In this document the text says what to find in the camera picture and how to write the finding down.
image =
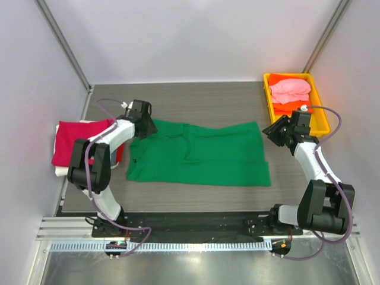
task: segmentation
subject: white wall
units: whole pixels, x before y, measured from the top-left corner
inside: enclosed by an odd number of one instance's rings
[[[299,72],[338,0],[47,0],[88,80],[262,80]]]
[[[34,1],[3,1],[0,26],[0,276],[17,285],[27,281],[41,218],[59,195],[55,125],[79,118],[86,91]]]
[[[379,14],[378,0],[352,1],[311,72],[323,104],[343,117],[324,153],[336,174],[355,187],[354,216],[373,272],[380,268]],[[330,122],[334,127],[333,117]]]

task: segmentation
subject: yellow plastic bin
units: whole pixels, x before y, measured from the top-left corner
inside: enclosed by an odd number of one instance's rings
[[[315,88],[314,80],[310,74],[308,73],[276,73],[276,74],[295,76],[295,77],[306,79],[311,86],[311,92],[309,93],[311,105],[322,106],[321,101],[318,96],[318,92],[316,91],[316,88]],[[267,95],[269,116],[271,118],[271,123],[273,124],[275,121],[277,121],[281,117],[281,115],[274,114],[271,91],[269,89],[269,84],[268,84],[269,75],[270,73],[264,74],[264,89]],[[310,134],[316,137],[327,135],[330,132],[330,127],[328,125],[324,110],[317,109],[317,108],[313,109],[313,114],[311,114],[310,128],[311,128]]]

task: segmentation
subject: purple cable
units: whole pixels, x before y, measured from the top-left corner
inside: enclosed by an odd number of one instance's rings
[[[294,261],[305,261],[305,260],[312,259],[312,258],[316,257],[317,255],[319,255],[324,250],[324,248],[325,248],[325,242],[322,241],[322,245],[321,245],[320,249],[316,253],[314,253],[314,254],[312,254],[310,256],[306,256],[306,257],[283,256],[283,257],[281,257],[280,254],[275,254],[275,256],[280,257],[280,258],[289,259],[289,260],[294,260]]]
[[[101,108],[101,110],[103,110],[104,112],[106,112],[115,122],[113,128],[111,128],[110,130],[106,131],[103,134],[103,136],[105,136],[105,135],[108,135],[111,132],[113,132],[118,127],[118,123],[117,123],[116,118],[114,116],[112,116],[103,106],[100,105],[99,102],[103,101],[103,100],[110,100],[110,101],[114,101],[114,102],[117,102],[120,104],[122,104],[123,102],[120,102],[120,101],[114,100],[114,99],[108,99],[108,98],[101,98],[101,99],[96,100],[96,104],[98,105],[98,107]],[[142,239],[142,241],[137,246],[135,246],[133,249],[131,249],[128,252],[124,252],[123,254],[120,254],[120,257],[126,257],[126,256],[132,254],[133,252],[135,252],[144,242],[147,241],[147,239],[149,238],[150,233],[152,231],[152,228],[151,227],[125,227],[125,226],[122,226],[120,224],[117,224],[111,218],[109,218],[105,213],[102,212],[102,210],[98,207],[95,200],[93,199],[93,193],[92,193],[92,187],[91,187],[91,176],[90,176],[90,165],[89,165],[88,159],[89,159],[89,152],[90,152],[91,147],[101,138],[102,138],[102,136],[100,136],[100,135],[98,137],[96,137],[92,142],[90,142],[88,144],[88,146],[84,152],[84,168],[85,168],[85,175],[86,175],[86,179],[87,179],[88,196],[90,197],[91,203],[94,205],[94,208],[96,209],[96,211],[100,215],[102,215],[110,224],[112,224],[112,225],[114,225],[120,229],[133,230],[133,231],[148,230],[147,235]]]
[[[318,109],[324,109],[324,110],[327,110],[327,111],[330,111],[332,112],[333,114],[335,114],[336,117],[338,117],[338,125],[337,127],[335,128],[335,130],[333,130],[332,133],[330,133],[328,136],[326,136],[323,140],[321,140],[315,147],[314,149],[314,155],[315,155],[315,158],[318,162],[318,164],[320,165],[320,167],[322,168],[323,172],[325,173],[326,177],[334,184],[334,186],[337,188],[339,194],[341,195],[343,201],[344,201],[344,205],[346,206],[347,208],[347,213],[349,215],[349,225],[348,225],[348,228],[346,230],[346,232],[344,233],[344,236],[341,237],[339,240],[328,240],[328,239],[325,239],[323,236],[320,236],[319,234],[315,233],[315,235],[317,236],[317,238],[319,238],[321,241],[323,242],[326,242],[326,243],[330,243],[330,244],[333,244],[333,245],[337,245],[339,243],[343,243],[344,241],[346,241],[346,239],[349,238],[350,234],[351,234],[351,231],[352,231],[352,224],[353,224],[353,219],[352,219],[352,210],[351,210],[351,206],[350,206],[350,203],[349,203],[349,200],[347,199],[347,196],[344,194],[341,186],[339,185],[339,183],[328,173],[325,165],[323,164],[321,158],[319,157],[319,154],[317,152],[317,150],[321,147],[321,145],[323,143],[325,143],[328,139],[330,139],[333,135],[336,134],[336,132],[340,129],[341,125],[342,125],[342,118],[341,116],[338,114],[338,112],[336,112],[335,110],[332,110],[330,108],[327,108],[327,107],[322,107],[322,106],[307,106],[307,108],[318,108]]]

